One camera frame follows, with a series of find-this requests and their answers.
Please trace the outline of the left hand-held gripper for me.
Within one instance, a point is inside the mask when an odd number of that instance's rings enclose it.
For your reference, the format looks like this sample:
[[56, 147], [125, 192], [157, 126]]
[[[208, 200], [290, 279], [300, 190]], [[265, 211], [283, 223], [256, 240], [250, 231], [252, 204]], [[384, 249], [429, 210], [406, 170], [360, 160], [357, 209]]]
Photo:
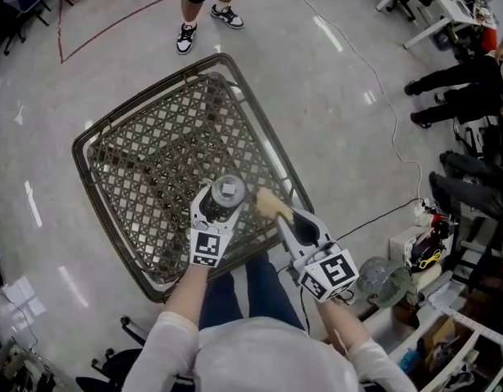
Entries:
[[216, 268], [233, 236], [234, 226], [246, 202], [228, 209], [225, 222], [216, 220], [216, 204], [211, 192], [212, 183], [204, 185], [190, 204], [191, 230], [189, 263]]

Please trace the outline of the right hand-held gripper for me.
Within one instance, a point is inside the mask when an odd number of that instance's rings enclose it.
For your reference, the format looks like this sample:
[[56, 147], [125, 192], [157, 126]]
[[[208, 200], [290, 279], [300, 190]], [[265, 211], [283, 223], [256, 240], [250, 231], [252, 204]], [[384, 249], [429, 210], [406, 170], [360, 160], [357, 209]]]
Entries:
[[359, 273], [347, 249], [342, 249], [326, 224], [304, 209], [292, 210], [293, 222], [277, 215], [277, 227], [291, 261], [288, 273], [295, 285], [317, 302], [348, 290]]

